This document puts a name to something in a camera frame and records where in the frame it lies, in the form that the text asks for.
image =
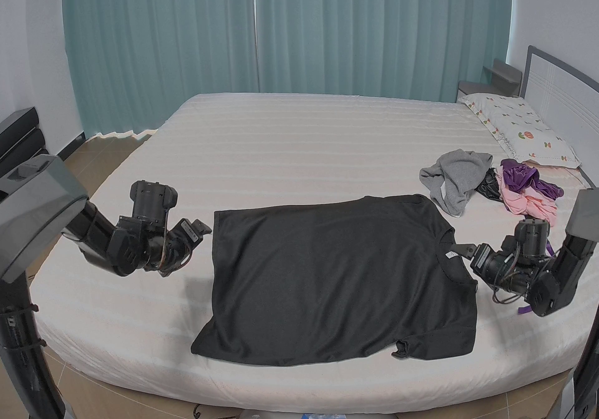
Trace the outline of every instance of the white bed sheet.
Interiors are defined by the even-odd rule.
[[[213,211],[326,203],[364,195],[427,194],[420,168],[447,151],[505,153],[464,105],[381,98],[213,94],[187,101],[100,187],[93,201],[116,222],[129,214],[138,179],[173,186],[169,217],[211,225]],[[543,168],[565,189],[558,200],[561,244],[577,172]],[[520,217],[475,194],[447,220],[458,242],[498,247]],[[435,361],[397,360],[389,347],[368,358],[289,368],[219,362],[190,353],[212,316],[211,237],[169,278],[126,278],[86,263],[61,239],[31,288],[41,337],[75,368],[111,384],[207,405],[289,412],[401,412],[503,393],[572,367],[599,301],[592,259],[573,303],[547,318],[495,305],[481,284],[475,348]]]

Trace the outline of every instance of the pink cloth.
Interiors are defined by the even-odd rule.
[[[499,193],[507,209],[514,214],[530,214],[533,218],[549,221],[555,225],[558,208],[555,201],[528,186],[520,192],[511,191],[503,181],[503,168],[496,169],[495,175],[499,183]]]

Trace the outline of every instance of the white pillow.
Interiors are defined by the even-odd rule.
[[[522,98],[474,93],[458,100],[479,117],[505,152],[517,161],[578,168],[574,150],[556,136]]]

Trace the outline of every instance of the black t-shirt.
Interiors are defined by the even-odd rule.
[[[213,318],[195,354],[268,366],[468,354],[476,281],[424,196],[214,213]]]

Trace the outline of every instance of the curtain fold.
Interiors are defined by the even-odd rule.
[[[87,136],[158,128],[198,93],[258,91],[253,0],[63,0]]]
[[[505,60],[512,0],[256,0],[264,92],[455,101]]]

